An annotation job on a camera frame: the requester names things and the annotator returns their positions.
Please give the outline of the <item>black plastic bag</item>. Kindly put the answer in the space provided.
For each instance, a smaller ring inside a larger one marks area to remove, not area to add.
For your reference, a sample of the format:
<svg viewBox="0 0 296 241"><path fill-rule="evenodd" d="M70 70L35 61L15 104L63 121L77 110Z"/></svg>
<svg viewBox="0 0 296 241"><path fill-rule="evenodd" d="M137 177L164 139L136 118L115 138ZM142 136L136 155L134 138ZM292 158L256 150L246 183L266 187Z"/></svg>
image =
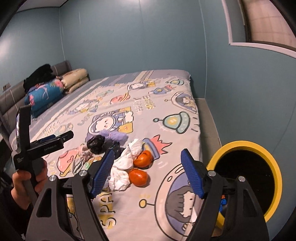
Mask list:
<svg viewBox="0 0 296 241"><path fill-rule="evenodd" d="M104 149L105 150L113 150L114 152L114 159L118 159L121 154L123 153L123 151L125 150L123 147L120 146L119 142L115 142L112 140L107 140L104 143Z"/></svg>
<svg viewBox="0 0 296 241"><path fill-rule="evenodd" d="M105 137L101 135L97 135L90 138L87 141L86 146L93 154L98 155L103 153L104 142L105 142Z"/></svg>

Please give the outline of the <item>window with frosted glass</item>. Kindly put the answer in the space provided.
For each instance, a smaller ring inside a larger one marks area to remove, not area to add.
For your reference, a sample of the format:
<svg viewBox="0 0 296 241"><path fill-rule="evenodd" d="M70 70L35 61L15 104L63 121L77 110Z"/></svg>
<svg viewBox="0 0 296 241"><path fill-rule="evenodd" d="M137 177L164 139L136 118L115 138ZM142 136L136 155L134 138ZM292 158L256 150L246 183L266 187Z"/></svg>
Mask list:
<svg viewBox="0 0 296 241"><path fill-rule="evenodd" d="M222 1L231 46L295 58L295 22L278 1Z"/></svg>

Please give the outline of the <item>orange tangerine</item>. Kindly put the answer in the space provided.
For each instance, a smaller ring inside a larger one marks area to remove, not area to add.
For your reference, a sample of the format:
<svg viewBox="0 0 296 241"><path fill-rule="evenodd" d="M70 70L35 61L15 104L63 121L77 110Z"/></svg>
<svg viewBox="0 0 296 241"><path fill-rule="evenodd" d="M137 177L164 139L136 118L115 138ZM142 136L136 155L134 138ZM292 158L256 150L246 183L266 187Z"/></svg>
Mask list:
<svg viewBox="0 0 296 241"><path fill-rule="evenodd" d="M152 153L148 150L142 151L133 161L133 165L137 168L147 168L154 160Z"/></svg>
<svg viewBox="0 0 296 241"><path fill-rule="evenodd" d="M137 168L132 169L128 175L130 182L137 187L145 186L149 178L147 172Z"/></svg>

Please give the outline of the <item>black clothing pile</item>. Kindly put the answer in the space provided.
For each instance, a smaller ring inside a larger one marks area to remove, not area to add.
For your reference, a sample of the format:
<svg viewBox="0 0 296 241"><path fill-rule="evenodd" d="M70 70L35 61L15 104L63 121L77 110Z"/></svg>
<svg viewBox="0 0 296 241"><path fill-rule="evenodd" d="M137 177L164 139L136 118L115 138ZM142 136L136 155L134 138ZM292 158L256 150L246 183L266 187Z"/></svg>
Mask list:
<svg viewBox="0 0 296 241"><path fill-rule="evenodd" d="M29 77L23 81L23 88L25 93L36 86L37 84L44 83L55 79L56 76L53 75L53 70L50 64L45 64L36 69Z"/></svg>

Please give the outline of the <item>blue floral folded quilt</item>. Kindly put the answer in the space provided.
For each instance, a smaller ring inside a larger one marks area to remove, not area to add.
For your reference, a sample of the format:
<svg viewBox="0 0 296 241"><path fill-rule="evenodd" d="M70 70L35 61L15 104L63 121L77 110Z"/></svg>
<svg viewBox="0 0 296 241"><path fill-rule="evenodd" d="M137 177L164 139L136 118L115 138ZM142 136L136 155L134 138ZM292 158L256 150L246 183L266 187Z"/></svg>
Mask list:
<svg viewBox="0 0 296 241"><path fill-rule="evenodd" d="M37 118L64 97L64 85L60 79L32 87L26 94L25 105L31 105L31 117Z"/></svg>

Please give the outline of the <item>yellow-rimmed red trash bin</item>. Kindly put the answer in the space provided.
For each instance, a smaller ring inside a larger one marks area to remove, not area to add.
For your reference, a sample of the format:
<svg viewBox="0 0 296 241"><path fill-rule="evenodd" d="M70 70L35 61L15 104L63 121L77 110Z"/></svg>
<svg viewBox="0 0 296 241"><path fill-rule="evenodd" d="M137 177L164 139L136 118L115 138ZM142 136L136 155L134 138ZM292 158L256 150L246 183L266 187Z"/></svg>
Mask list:
<svg viewBox="0 0 296 241"><path fill-rule="evenodd" d="M274 215L282 195L282 175L277 161L267 149L250 141L233 141L215 152L207 169L230 179L245 177L265 221Z"/></svg>

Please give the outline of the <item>green snack packet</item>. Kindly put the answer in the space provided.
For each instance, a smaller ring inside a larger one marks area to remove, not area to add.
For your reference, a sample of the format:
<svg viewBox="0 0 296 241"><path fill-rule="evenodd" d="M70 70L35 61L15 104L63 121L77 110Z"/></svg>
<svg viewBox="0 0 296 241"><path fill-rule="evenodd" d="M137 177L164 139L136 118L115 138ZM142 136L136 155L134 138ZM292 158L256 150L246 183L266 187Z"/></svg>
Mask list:
<svg viewBox="0 0 296 241"><path fill-rule="evenodd" d="M100 161L102 156L91 157L88 161L86 161L82 167L82 170L88 170L92 163Z"/></svg>

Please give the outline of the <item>grey pink cloth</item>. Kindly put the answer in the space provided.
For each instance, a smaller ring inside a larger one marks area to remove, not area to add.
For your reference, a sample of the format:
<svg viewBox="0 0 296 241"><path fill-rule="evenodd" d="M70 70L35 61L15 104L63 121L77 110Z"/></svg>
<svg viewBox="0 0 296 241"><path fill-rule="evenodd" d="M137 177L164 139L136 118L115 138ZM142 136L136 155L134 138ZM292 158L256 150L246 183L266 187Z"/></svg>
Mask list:
<svg viewBox="0 0 296 241"><path fill-rule="evenodd" d="M86 145L78 147L78 154L74 158L71 165L71 172L73 175L79 173L82 170L84 164L93 157L91 150Z"/></svg>

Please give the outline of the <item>cartoon space print bedsheet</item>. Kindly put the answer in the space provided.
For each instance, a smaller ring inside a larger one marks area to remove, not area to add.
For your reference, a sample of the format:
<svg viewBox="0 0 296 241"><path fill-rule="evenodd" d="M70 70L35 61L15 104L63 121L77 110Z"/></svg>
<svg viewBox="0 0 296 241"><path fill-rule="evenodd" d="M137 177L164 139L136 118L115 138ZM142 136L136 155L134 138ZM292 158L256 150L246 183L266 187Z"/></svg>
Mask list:
<svg viewBox="0 0 296 241"><path fill-rule="evenodd" d="M65 148L45 156L48 173L72 177L102 158L86 149L97 135L121 148L149 151L148 180L130 182L133 155L116 158L111 179L92 204L110 240L185 240L202 201L181 164L188 149L201 160L200 120L184 70L149 70L92 80L47 109L30 126L31 140L72 131Z"/></svg>

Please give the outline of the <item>wall power outlet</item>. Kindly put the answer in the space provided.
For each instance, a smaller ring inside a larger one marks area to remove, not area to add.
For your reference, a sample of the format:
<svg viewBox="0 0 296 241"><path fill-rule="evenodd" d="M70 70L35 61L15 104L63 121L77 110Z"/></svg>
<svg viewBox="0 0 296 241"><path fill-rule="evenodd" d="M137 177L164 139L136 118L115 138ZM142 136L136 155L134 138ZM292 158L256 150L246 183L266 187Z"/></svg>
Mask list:
<svg viewBox="0 0 296 241"><path fill-rule="evenodd" d="M6 90L8 90L10 87L11 87L11 84L10 84L10 83L7 83L7 84L5 84L5 85L2 86L2 90L3 90L3 91L6 91Z"/></svg>

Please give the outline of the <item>beige folded blanket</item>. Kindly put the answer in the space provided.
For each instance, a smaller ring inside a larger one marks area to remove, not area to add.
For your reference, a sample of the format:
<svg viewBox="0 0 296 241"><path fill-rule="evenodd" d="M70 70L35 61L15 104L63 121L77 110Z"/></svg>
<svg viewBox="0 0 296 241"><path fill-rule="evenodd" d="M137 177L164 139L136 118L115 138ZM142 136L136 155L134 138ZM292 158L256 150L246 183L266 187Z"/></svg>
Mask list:
<svg viewBox="0 0 296 241"><path fill-rule="evenodd" d="M72 93L89 81L89 75L86 69L75 69L61 75L60 80L64 87L64 93Z"/></svg>

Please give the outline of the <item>grey bed frame ledge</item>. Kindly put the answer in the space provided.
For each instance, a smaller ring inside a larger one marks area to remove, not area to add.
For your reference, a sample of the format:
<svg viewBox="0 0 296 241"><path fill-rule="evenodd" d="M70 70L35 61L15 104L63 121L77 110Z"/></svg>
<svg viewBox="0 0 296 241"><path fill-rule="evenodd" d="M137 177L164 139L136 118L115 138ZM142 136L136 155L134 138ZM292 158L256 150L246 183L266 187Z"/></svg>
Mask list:
<svg viewBox="0 0 296 241"><path fill-rule="evenodd" d="M200 119L202 160L207 165L222 144L206 100L196 98L195 101Z"/></svg>

